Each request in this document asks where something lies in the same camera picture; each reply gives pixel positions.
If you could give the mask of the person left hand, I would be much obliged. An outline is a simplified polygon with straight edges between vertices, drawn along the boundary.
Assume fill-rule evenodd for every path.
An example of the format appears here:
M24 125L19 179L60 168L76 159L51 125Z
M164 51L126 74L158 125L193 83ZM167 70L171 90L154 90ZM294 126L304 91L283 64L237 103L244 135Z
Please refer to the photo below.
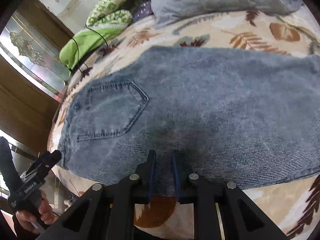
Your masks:
M41 204L39 205L37 214L40 215L40 219L44 222L44 224L51 225L56 220L56 217L53 213L52 207L49 205L45 192L41 190L40 193ZM36 235L40 233L37 228L33 226L33 223L37 222L37 218L32 213L26 210L19 210L15 215L17 221L24 230Z

